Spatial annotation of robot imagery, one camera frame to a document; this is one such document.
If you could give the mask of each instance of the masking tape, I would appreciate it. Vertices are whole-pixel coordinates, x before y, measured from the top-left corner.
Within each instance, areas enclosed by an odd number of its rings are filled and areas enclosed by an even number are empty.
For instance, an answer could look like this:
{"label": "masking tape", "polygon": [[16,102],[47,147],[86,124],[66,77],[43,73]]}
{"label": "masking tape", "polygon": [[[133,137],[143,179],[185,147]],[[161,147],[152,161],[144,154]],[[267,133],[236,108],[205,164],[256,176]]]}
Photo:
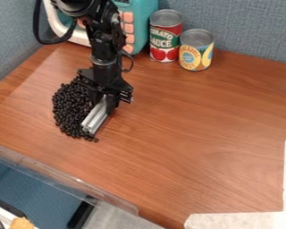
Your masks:
{"label": "masking tape", "polygon": [[284,154],[284,192],[282,212],[193,214],[185,229],[286,229],[286,142]]}

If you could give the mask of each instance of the orange button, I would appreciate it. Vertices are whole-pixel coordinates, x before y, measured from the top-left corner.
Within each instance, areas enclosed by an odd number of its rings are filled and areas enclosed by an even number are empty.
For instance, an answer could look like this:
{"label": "orange button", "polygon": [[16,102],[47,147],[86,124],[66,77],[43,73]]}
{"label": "orange button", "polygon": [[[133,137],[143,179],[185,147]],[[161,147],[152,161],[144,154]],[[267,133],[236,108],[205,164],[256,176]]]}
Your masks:
{"label": "orange button", "polygon": [[126,12],[124,14],[124,20],[125,20],[125,22],[132,23],[133,22],[133,13]]}
{"label": "orange button", "polygon": [[128,35],[127,35],[127,38],[126,38],[126,42],[133,44],[133,43],[135,42],[135,37],[134,37],[134,35],[128,34]]}
{"label": "orange button", "polygon": [[83,24],[82,20],[77,20],[77,24],[82,28],[82,29],[86,29],[86,26]]}
{"label": "orange button", "polygon": [[120,14],[121,20],[123,20],[123,13],[122,13],[122,11],[119,11],[119,14]]}
{"label": "orange button", "polygon": [[134,31],[133,24],[125,24],[125,31],[127,33],[133,33]]}
{"label": "orange button", "polygon": [[124,50],[131,54],[133,52],[133,46],[132,45],[127,45],[127,46],[124,46]]}

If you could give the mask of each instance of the yellow can label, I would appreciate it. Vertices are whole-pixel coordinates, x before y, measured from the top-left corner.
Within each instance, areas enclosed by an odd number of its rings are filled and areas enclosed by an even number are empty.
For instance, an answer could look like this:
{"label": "yellow can label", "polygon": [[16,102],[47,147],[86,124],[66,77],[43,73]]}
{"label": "yellow can label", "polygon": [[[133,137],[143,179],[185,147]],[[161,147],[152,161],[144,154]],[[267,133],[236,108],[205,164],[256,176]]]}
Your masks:
{"label": "yellow can label", "polygon": [[206,47],[183,45],[179,49],[179,60],[183,68],[190,71],[201,71],[210,66],[215,44]]}
{"label": "yellow can label", "polygon": [[194,47],[181,46],[179,49],[179,61],[183,68],[190,71],[195,71],[200,65],[201,54]]}

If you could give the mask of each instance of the black cable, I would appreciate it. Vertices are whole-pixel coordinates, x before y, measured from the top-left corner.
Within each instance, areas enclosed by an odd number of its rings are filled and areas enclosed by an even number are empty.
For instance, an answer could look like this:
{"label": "black cable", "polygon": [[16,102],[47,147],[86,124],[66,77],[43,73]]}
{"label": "black cable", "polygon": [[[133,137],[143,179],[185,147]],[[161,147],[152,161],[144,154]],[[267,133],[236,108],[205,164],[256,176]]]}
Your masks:
{"label": "black cable", "polygon": [[120,69],[122,70],[122,72],[126,72],[126,73],[127,73],[127,72],[131,72],[131,70],[132,70],[132,68],[133,68],[133,65],[134,65],[133,57],[132,57],[132,55],[130,55],[130,54],[127,53],[126,51],[121,50],[121,51],[119,52],[119,56],[123,56],[123,55],[125,55],[126,57],[128,57],[128,58],[130,59],[131,64],[130,64],[130,67],[127,69],[127,68],[122,68],[121,63],[119,62],[119,67],[120,67]]}
{"label": "black cable", "polygon": [[42,3],[42,0],[36,0],[35,10],[34,10],[33,32],[34,32],[36,40],[42,45],[54,45],[54,44],[62,43],[70,39],[77,25],[76,19],[72,20],[71,27],[67,30],[67,32],[62,37],[50,39],[50,40],[48,39],[42,40],[40,38],[39,21],[40,21],[41,3]]}

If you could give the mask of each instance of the can label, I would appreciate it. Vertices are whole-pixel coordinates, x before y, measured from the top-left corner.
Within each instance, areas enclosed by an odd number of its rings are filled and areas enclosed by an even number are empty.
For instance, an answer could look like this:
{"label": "can label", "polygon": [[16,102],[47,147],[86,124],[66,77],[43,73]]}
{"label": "can label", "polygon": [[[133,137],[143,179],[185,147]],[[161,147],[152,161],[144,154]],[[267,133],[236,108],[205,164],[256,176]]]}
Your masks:
{"label": "can label", "polygon": [[172,62],[178,59],[182,23],[175,27],[151,26],[150,55],[160,62]]}
{"label": "can label", "polygon": [[191,47],[183,45],[179,51],[181,66],[190,71],[202,71],[211,64],[215,44],[204,47]]}

